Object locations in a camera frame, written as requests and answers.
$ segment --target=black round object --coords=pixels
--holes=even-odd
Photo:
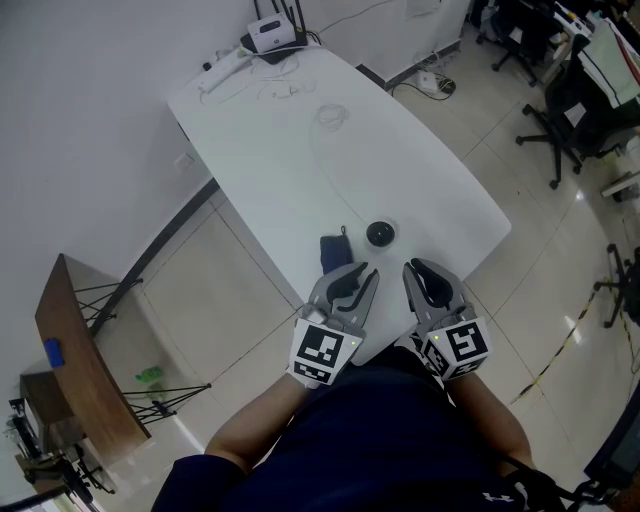
[[[386,247],[395,237],[395,230],[387,222],[373,222],[367,228],[367,240],[375,247]]]

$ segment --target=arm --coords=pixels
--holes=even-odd
[[[476,374],[465,375],[448,381],[446,389],[491,449],[535,469],[529,441],[522,426],[480,377]],[[500,462],[497,469],[503,476],[515,470],[507,462]]]
[[[227,421],[205,453],[227,459],[249,473],[278,440],[307,394],[304,385],[285,374]]]

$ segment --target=wall outlet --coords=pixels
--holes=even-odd
[[[176,161],[173,162],[173,168],[179,173],[186,172],[193,165],[195,160],[189,153],[182,153]]]

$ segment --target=yellow and black tape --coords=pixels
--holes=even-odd
[[[573,328],[569,331],[569,334],[567,334],[566,338],[562,342],[562,345],[560,345],[560,348],[558,349],[558,351],[553,355],[551,360],[547,363],[547,366],[544,367],[544,370],[542,370],[538,374],[538,376],[535,379],[533,379],[531,384],[529,384],[522,391],[520,391],[520,393],[518,393],[518,395],[513,400],[511,400],[511,402],[509,402],[509,405],[512,405],[512,404],[516,403],[518,400],[520,400],[521,398],[526,396],[527,393],[529,393],[529,391],[531,391],[531,388],[533,386],[535,386],[538,382],[540,382],[540,379],[542,379],[542,376],[544,375],[544,373],[551,367],[553,362],[558,358],[558,356],[562,353],[562,351],[565,349],[565,347],[569,344],[569,341],[571,340],[571,337],[573,336],[573,333],[576,331],[576,329],[580,325],[580,322],[582,321],[582,319],[587,315],[587,311],[589,311],[589,308],[591,307],[591,303],[593,302],[593,299],[594,299],[595,296],[596,296],[596,290],[592,289],[591,290],[591,295],[589,295],[589,300],[587,301],[587,304],[585,305],[585,307],[580,312],[580,315],[578,316],[578,321],[576,322],[576,325],[574,325]]]
[[[609,291],[611,292],[611,295],[615,297],[615,293],[611,288],[609,289]],[[565,347],[569,344],[569,341],[571,340],[573,333],[576,331],[576,329],[580,325],[580,322],[582,321],[582,319],[587,315],[587,311],[589,311],[589,308],[591,307],[591,303],[593,302],[593,299],[595,296],[596,296],[596,290],[592,289],[591,295],[589,295],[589,300],[587,301],[587,304],[585,305],[585,307],[580,312],[580,315],[578,316],[578,321],[576,322],[576,325],[574,325],[573,328],[569,331],[569,334],[567,334],[567,337],[562,342],[562,345],[560,345],[560,348],[558,349],[558,351],[553,355],[553,357],[551,358],[547,366],[544,367],[544,370],[542,370],[538,374],[538,376],[535,379],[533,379],[533,382],[531,382],[531,384],[529,384],[526,388],[520,391],[520,393],[518,393],[518,395],[513,400],[511,400],[511,402],[509,402],[509,405],[516,403],[518,400],[526,396],[527,393],[531,391],[531,388],[533,388],[533,386],[535,386],[538,382],[540,382],[540,379],[542,379],[542,376],[544,375],[544,373],[551,367],[553,362],[558,358],[558,356],[562,353]],[[638,351],[638,353],[634,354],[633,342],[631,341],[631,331],[629,330],[629,326],[627,325],[627,320],[622,314],[622,308],[620,308],[619,316],[620,316],[620,321],[622,322],[622,327],[624,328],[624,332],[627,334],[627,343],[629,343],[629,349],[631,350],[631,373],[635,374],[640,369],[640,357],[638,357],[640,356],[640,350]]]

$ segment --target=white wall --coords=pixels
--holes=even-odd
[[[301,3],[308,28],[320,30],[378,1],[301,0]],[[469,2],[442,0],[436,12],[407,20],[405,0],[395,0],[343,21],[324,32],[322,38],[351,64],[364,64],[389,80],[414,64],[416,52],[426,56],[457,41]]]
[[[322,28],[375,1],[303,6]],[[391,78],[455,41],[467,4],[405,21],[396,0],[323,36]],[[166,99],[254,16],[251,0],[0,0],[0,421],[43,357],[33,315],[56,255],[122,277],[209,179],[173,169],[190,145]],[[0,504],[31,493],[13,451],[0,438]]]

